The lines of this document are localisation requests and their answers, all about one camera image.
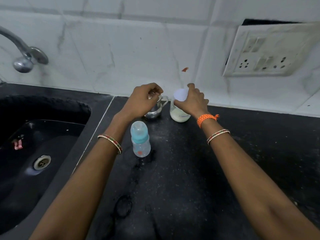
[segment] granite countertop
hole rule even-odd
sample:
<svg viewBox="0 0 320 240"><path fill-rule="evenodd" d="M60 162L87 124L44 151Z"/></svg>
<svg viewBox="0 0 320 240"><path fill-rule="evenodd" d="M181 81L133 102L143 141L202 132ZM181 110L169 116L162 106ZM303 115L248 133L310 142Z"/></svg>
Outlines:
<svg viewBox="0 0 320 240"><path fill-rule="evenodd" d="M48 89L50 96L62 96ZM73 92L65 90L64 96ZM127 100L81 94L96 102L79 141L31 216L0 239L29 237L79 159ZM134 155L127 129L87 239L259 239L195 120L175 122L169 107L157 119L141 119L150 135L147 157ZM209 111L220 114L219 123L320 228L320 119L213 106Z"/></svg>

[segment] sink drain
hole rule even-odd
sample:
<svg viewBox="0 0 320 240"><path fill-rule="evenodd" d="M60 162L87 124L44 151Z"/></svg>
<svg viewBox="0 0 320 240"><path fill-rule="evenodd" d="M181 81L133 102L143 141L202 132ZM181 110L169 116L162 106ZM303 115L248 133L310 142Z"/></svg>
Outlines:
<svg viewBox="0 0 320 240"><path fill-rule="evenodd" d="M42 170L46 168L51 162L51 157L48 155L43 155L39 157L33 164L35 170Z"/></svg>

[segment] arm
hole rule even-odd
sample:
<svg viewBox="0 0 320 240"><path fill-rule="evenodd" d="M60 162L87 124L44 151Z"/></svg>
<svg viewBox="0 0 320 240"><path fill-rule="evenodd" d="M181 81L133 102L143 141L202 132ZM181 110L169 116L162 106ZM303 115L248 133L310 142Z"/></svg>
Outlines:
<svg viewBox="0 0 320 240"><path fill-rule="evenodd" d="M186 101L174 104L198 119L207 110L204 94L189 85ZM207 138L223 128L213 119L202 122ZM259 236L274 239L320 239L320 231L286 197L255 161L224 133L210 142L243 212Z"/></svg>
<svg viewBox="0 0 320 240"><path fill-rule="evenodd" d="M159 95L155 83L136 87L117 113L105 134L121 143L130 122L145 115L157 103L158 96L148 99L148 92ZM85 239L94 217L118 149L100 138L43 215L30 240Z"/></svg>

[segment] backsplash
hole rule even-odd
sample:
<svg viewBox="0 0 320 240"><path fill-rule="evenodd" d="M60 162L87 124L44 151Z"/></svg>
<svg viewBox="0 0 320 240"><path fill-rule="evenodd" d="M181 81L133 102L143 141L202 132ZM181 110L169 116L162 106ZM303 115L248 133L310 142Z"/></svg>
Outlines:
<svg viewBox="0 0 320 240"><path fill-rule="evenodd" d="M21 54L1 36L0 79L122 96L149 82L171 96L194 82L212 105L320 117L320 45L289 77L222 77L245 18L314 22L319 8L320 0L0 0L0 25L49 57L18 73Z"/></svg>

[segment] kitchen sink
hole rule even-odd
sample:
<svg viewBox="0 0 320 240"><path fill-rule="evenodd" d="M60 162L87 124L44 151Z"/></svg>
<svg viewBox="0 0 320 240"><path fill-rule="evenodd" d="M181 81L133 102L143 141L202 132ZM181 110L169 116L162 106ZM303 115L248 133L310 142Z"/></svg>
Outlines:
<svg viewBox="0 0 320 240"><path fill-rule="evenodd" d="M35 208L82 133L91 110L41 96L0 99L0 235Z"/></svg>

